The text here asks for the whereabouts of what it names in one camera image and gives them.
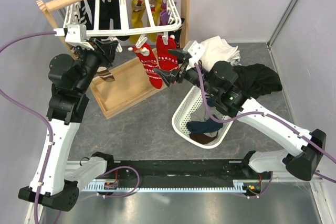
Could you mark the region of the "white plastic clip hanger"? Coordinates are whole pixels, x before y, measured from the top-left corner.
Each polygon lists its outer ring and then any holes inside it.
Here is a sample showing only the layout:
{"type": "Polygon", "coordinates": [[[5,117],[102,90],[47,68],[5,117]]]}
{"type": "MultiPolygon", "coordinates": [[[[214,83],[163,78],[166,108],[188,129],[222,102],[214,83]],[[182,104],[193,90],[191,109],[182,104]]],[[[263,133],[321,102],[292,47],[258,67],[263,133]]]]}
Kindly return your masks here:
{"type": "MultiPolygon", "coordinates": [[[[57,32],[57,36],[63,36],[65,38],[67,33],[67,26],[69,24],[79,24],[77,16],[79,15],[79,4],[81,0],[67,0],[65,6],[67,8],[66,17],[64,20],[63,28],[54,29],[57,32]]],[[[177,11],[174,0],[166,0],[173,7],[174,23],[172,25],[160,26],[159,22],[156,22],[153,17],[153,13],[150,7],[150,0],[144,0],[144,10],[147,12],[149,24],[146,27],[132,28],[129,25],[130,9],[127,5],[127,0],[119,0],[120,17],[121,17],[121,29],[120,30],[100,30],[99,29],[99,14],[100,14],[100,0],[95,2],[95,18],[93,24],[93,30],[87,30],[87,41],[93,37],[111,37],[116,40],[118,36],[139,36],[137,45],[142,45],[146,42],[146,35],[148,34],[163,34],[163,41],[167,44],[168,32],[177,30],[181,25],[181,18],[177,11]]]]}

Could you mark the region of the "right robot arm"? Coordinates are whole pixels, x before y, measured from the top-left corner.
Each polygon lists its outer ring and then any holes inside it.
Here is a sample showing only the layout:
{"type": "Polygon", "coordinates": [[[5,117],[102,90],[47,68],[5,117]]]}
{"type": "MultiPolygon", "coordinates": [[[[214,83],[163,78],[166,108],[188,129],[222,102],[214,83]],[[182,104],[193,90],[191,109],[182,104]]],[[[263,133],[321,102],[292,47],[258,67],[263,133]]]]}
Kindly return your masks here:
{"type": "Polygon", "coordinates": [[[240,166],[245,178],[251,179],[263,172],[285,171],[300,180],[312,179],[326,154],[327,136],[324,131],[298,127],[248,96],[234,84],[238,74],[229,62],[218,61],[207,71],[199,53],[189,54],[183,49],[171,49],[169,52],[181,59],[183,64],[171,71],[153,70],[167,86],[183,80],[190,82],[200,88],[202,95],[214,98],[214,107],[227,118],[225,123],[235,120],[246,123],[282,146],[280,151],[248,152],[240,166]]]}

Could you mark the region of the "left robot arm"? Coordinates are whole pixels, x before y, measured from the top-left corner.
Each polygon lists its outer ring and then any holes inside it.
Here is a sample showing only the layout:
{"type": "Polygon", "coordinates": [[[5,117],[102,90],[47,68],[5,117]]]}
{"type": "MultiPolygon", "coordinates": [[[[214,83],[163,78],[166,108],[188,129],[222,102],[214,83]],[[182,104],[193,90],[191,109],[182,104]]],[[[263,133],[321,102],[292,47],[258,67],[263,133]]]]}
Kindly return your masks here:
{"type": "Polygon", "coordinates": [[[59,54],[49,64],[52,82],[47,111],[52,128],[47,133],[42,156],[33,180],[19,190],[19,199],[38,202],[54,210],[70,211],[79,193],[95,178],[111,178],[115,173],[114,158],[95,152],[89,160],[69,175],[65,174],[73,139],[82,122],[89,98],[86,92],[99,67],[110,67],[118,46],[116,40],[89,39],[91,49],[75,48],[78,59],[59,54]]]}

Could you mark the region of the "red patterned Christmas sock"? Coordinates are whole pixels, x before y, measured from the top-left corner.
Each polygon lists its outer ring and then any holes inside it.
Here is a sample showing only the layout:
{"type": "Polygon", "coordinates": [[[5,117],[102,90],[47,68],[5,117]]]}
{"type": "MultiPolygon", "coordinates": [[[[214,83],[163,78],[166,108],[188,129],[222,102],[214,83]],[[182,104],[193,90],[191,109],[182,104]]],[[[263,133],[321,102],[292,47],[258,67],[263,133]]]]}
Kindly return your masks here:
{"type": "Polygon", "coordinates": [[[163,41],[162,35],[158,35],[156,40],[157,58],[159,61],[159,67],[162,70],[171,71],[173,69],[178,69],[179,64],[177,58],[169,53],[169,49],[176,49],[174,38],[169,37],[167,42],[168,44],[166,45],[163,41]]]}

